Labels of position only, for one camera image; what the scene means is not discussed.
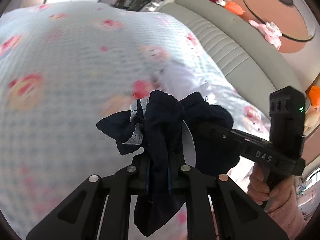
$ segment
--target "hand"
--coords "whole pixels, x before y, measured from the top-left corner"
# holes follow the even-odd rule
[[[272,191],[268,185],[263,182],[264,176],[260,166],[255,163],[253,172],[249,177],[250,184],[248,186],[247,194],[258,204],[262,205],[263,201],[273,198],[272,204],[268,212],[272,212],[283,206],[289,199],[292,188],[294,176],[290,176],[284,181],[280,182],[274,187]]]

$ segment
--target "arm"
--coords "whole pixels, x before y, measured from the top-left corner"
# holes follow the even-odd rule
[[[293,176],[270,191],[268,185],[263,182],[261,168],[255,164],[250,175],[248,195],[259,205],[273,197],[267,213],[287,233],[289,240],[294,240],[305,227],[307,222],[297,206]]]

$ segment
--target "orange circle on wall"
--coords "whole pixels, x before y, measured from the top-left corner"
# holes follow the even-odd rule
[[[233,0],[245,11],[241,16],[246,22],[254,20],[260,21],[249,11],[242,0]],[[308,30],[306,23],[300,12],[295,6],[287,6],[279,0],[246,0],[250,9],[260,18],[268,22],[274,22],[281,32],[294,38],[306,39]],[[285,37],[280,37],[281,47],[279,52],[294,53],[302,50],[306,45],[305,42],[292,41]]]

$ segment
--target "bedsheet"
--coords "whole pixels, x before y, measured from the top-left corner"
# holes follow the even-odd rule
[[[268,139],[268,118],[169,15],[64,2],[1,17],[0,209],[22,239],[91,174],[131,163],[95,124],[156,89],[178,100],[199,91],[232,114],[234,128]],[[130,219],[129,239],[146,239]],[[184,206],[148,239],[186,230]]]

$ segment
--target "pink plush bunny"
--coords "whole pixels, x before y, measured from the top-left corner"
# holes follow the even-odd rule
[[[277,50],[281,47],[281,41],[279,36],[282,36],[278,26],[273,22],[266,22],[266,24],[257,23],[253,20],[249,20],[249,24],[255,27],[266,39],[267,42],[274,45]]]

